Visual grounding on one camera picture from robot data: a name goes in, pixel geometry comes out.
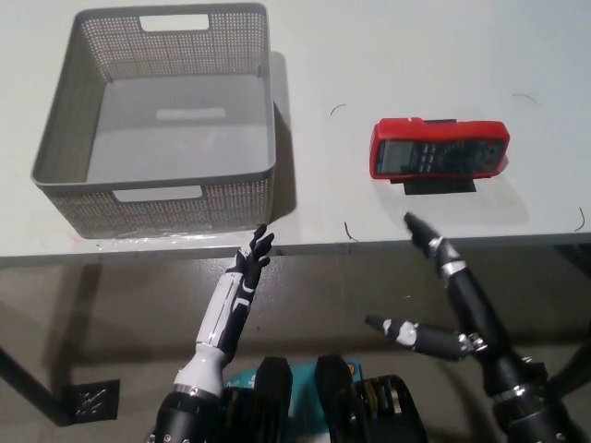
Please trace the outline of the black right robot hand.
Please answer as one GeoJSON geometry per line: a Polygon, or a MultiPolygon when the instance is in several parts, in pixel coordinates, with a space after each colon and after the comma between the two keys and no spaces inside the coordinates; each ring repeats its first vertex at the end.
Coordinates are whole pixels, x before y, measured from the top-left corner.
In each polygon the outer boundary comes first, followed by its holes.
{"type": "Polygon", "coordinates": [[[527,363],[513,348],[507,329],[475,275],[451,241],[412,212],[404,223],[413,245],[433,262],[444,284],[459,329],[443,329],[411,320],[367,315],[375,331],[406,350],[457,362],[474,357],[482,369],[484,389],[490,398],[548,391],[548,374],[542,364],[527,363]]]}

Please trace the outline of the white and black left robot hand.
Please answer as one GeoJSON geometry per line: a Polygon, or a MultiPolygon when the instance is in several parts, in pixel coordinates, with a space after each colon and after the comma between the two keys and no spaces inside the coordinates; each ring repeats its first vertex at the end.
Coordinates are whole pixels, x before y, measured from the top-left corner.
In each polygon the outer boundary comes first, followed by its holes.
{"type": "Polygon", "coordinates": [[[213,291],[195,340],[194,355],[178,372],[176,392],[219,398],[223,370],[233,360],[255,299],[262,270],[270,263],[273,233],[260,225],[213,291]]]}

